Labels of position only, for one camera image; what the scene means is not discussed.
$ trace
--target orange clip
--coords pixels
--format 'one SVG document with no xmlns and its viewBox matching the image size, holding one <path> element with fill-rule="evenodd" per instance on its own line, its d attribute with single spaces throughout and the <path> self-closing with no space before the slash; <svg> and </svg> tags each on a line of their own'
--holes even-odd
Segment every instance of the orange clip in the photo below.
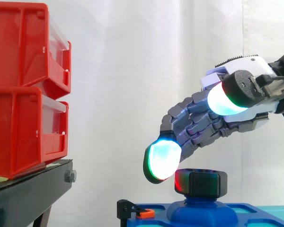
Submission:
<svg viewBox="0 0 284 227">
<path fill-rule="evenodd" d="M 152 209 L 146 209 L 147 212 L 141 212 L 140 215 L 136 215 L 139 219 L 145 219 L 145 218 L 154 218 L 155 217 L 155 211 Z"/>
</svg>

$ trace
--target black clamp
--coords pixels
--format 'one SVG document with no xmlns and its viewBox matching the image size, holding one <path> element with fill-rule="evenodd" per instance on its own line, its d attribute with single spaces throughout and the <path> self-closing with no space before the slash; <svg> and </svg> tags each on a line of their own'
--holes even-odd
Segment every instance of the black clamp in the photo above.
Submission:
<svg viewBox="0 0 284 227">
<path fill-rule="evenodd" d="M 117 218 L 121 220 L 121 227 L 127 227 L 127 220 L 132 217 L 132 213 L 139 215 L 142 212 L 147 212 L 147 210 L 128 200 L 117 202 Z"/>
</svg>

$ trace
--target blue tray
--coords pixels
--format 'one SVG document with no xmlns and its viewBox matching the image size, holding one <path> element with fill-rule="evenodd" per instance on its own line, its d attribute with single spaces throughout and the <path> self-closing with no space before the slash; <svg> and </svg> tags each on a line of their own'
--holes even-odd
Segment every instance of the blue tray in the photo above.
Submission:
<svg viewBox="0 0 284 227">
<path fill-rule="evenodd" d="M 223 227 L 284 227 L 284 206 L 271 206 L 271 207 L 254 207 L 245 203 L 228 203 L 222 205 L 227 205 L 232 208 L 238 217 L 237 223 L 219 225 Z M 156 211 L 155 218 L 148 219 L 138 219 L 134 215 L 132 218 L 127 221 L 128 227 L 206 227 L 213 225 L 192 225 L 192 224 L 183 224 L 179 222 L 171 222 L 167 217 L 167 210 L 171 204 L 139 204 L 142 208 L 153 209 Z M 196 218 L 200 219 L 199 214 L 204 213 L 204 209 L 200 211 L 197 217 L 192 217 L 191 213 L 184 212 L 188 215 L 187 218 Z"/>
</svg>

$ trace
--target black cylindrical object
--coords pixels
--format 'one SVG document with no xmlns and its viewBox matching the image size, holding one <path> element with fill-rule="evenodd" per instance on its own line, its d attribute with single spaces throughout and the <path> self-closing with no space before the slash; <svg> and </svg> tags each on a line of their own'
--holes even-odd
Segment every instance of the black cylindrical object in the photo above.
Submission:
<svg viewBox="0 0 284 227">
<path fill-rule="evenodd" d="M 264 100 L 251 80 L 252 74 L 246 70 L 237 70 L 225 77 L 222 88 L 226 96 L 237 106 L 252 107 Z"/>
</svg>

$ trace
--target red plastic drawer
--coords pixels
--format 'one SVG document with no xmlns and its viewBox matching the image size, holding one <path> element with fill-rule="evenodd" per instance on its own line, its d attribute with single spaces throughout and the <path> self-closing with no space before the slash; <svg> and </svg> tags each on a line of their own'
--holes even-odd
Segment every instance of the red plastic drawer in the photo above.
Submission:
<svg viewBox="0 0 284 227">
<path fill-rule="evenodd" d="M 0 86 L 35 86 L 57 99 L 71 91 L 71 44 L 43 3 L 0 2 Z"/>
<path fill-rule="evenodd" d="M 37 87 L 0 87 L 0 176 L 12 179 L 67 155 L 68 104 Z"/>
</svg>

